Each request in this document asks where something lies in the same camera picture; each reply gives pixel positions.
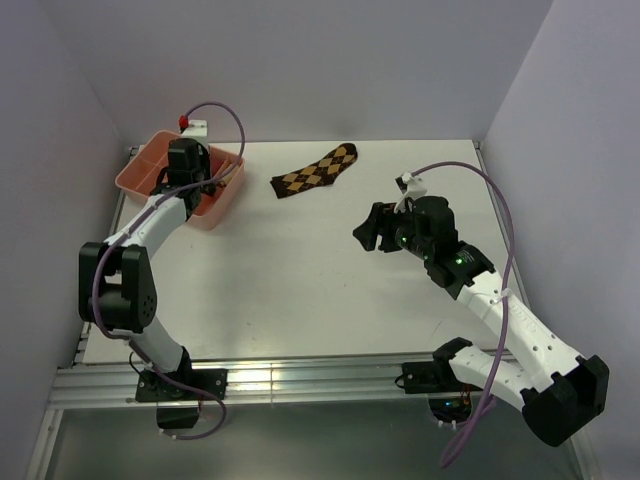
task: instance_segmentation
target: gray floor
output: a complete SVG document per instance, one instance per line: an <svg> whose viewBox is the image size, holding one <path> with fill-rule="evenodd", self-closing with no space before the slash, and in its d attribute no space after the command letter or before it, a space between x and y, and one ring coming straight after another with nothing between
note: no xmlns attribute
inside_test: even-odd
<svg viewBox="0 0 640 480"><path fill-rule="evenodd" d="M519 413L499 405L462 457L438 468L450 432L426 400L234 406L216 435L194 442L159 437L154 411L67 412L48 479L577 479L568 445L553 449Z"/></svg>

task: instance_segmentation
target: metal frame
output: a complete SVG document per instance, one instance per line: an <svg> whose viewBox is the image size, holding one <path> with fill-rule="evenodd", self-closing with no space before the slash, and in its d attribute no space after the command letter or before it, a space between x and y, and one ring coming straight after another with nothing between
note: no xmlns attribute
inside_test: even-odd
<svg viewBox="0 0 640 480"><path fill-rule="evenodd" d="M486 171L479 142L474 142L478 161ZM137 149L132 148L129 158ZM506 239L505 226L494 193L489 191L498 222ZM124 194L120 192L110 234L115 232L120 218ZM523 302L528 298L522 285L518 267L513 270ZM83 363L84 349L91 325L83 330L72 368L58 371L47 403L42 427L29 465L27 478L40 480L46 476L57 432L65 410L96 408L155 408L155 404L137 404L133 400L138 375L129 365L87 365ZM388 400L412 398L398 389L393 380L401 371L400 365L410 361L429 361L429 353L370 355L351 357L318 357L300 359L229 360L195 362L194 368L226 368L229 370L225 403L276 404L355 400ZM516 363L510 353L503 359ZM429 395L446 398L459 392ZM195 402L172 402L167 405L195 405ZM578 466L583 478L602 478L589 442L586 429L571 438Z"/></svg>

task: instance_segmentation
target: sock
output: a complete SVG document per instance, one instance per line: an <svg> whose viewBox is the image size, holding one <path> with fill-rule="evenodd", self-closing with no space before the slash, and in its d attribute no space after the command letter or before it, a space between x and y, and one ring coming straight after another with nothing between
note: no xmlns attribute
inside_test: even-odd
<svg viewBox="0 0 640 480"><path fill-rule="evenodd" d="M358 158L358 151L353 143L343 143L324 158L308 167L295 172L273 177L271 186L278 198L291 197L315 187L333 185L338 175L345 171Z"/></svg>

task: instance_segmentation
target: white table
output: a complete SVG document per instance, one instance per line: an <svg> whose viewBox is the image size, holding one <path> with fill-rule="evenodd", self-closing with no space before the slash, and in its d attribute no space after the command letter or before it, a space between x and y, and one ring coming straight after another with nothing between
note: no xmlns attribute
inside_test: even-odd
<svg viewBox="0 0 640 480"><path fill-rule="evenodd" d="M153 258L158 316L192 358L430 352L457 336L495 347L489 329L431 283L418 259L366 253L351 234L373 202L399 198L402 172L443 160L479 167L472 142L354 142L359 159L335 185L276 198L272 176L339 143L247 145L246 183L223 222L208 232L180 227ZM484 181L452 167L425 181L430 194L449 199L460 238L503 269L506 247ZM127 199L120 227L139 210ZM124 362L128 353L93 328L84 362Z"/></svg>

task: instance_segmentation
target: pink plastic container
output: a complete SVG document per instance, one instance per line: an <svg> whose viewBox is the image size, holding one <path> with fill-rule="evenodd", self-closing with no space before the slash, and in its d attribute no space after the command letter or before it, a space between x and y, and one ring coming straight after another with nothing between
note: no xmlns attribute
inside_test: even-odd
<svg viewBox="0 0 640 480"><path fill-rule="evenodd" d="M156 178L160 170L168 164L169 142L179 137L177 133L168 130L156 133L118 174L116 185L134 202L141 205L147 203L149 193L156 186ZM236 158L235 153L214 147L210 147L209 156L212 174L219 169L224 170ZM202 196L202 202L187 223L203 230L211 230L220 222L244 182L244 158L225 180L226 185L219 187L213 197Z"/></svg>

